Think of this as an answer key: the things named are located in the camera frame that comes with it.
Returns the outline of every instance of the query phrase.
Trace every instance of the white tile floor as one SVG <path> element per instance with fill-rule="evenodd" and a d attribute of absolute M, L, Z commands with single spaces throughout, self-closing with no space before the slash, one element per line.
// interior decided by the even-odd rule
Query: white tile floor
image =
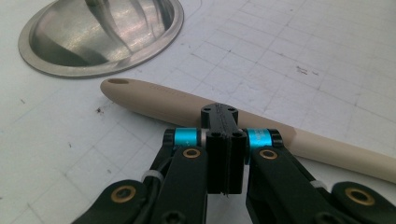
<path fill-rule="evenodd" d="M 21 59 L 23 25 L 51 0 L 0 8 L 0 223 L 70 223 L 110 183 L 140 179 L 171 124 L 128 112 L 105 78 L 47 77 Z M 181 0 L 185 24 L 113 77 L 163 84 L 396 157 L 396 1 Z M 331 186 L 396 186 L 300 159 Z M 209 197 L 208 223 L 249 223 L 244 195 Z"/>

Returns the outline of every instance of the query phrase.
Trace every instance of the blue ring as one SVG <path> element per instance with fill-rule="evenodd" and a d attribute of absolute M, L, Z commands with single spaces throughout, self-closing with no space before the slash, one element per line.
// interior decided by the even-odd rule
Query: blue ring
<path fill-rule="evenodd" d="M 174 149 L 180 147 L 197 147 L 197 138 L 196 128 L 176 128 Z"/>
<path fill-rule="evenodd" d="M 250 164 L 251 153 L 259 147 L 271 147 L 272 137 L 268 129 L 247 129 L 249 141 L 249 155 L 246 164 Z"/>

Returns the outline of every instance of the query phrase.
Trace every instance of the stainless steel bowl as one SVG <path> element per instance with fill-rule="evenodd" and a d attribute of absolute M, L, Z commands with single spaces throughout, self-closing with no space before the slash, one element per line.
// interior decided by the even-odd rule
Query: stainless steel bowl
<path fill-rule="evenodd" d="M 177 0 L 58 0 L 27 22 L 19 49 L 46 74 L 104 76 L 157 55 L 182 24 Z"/>

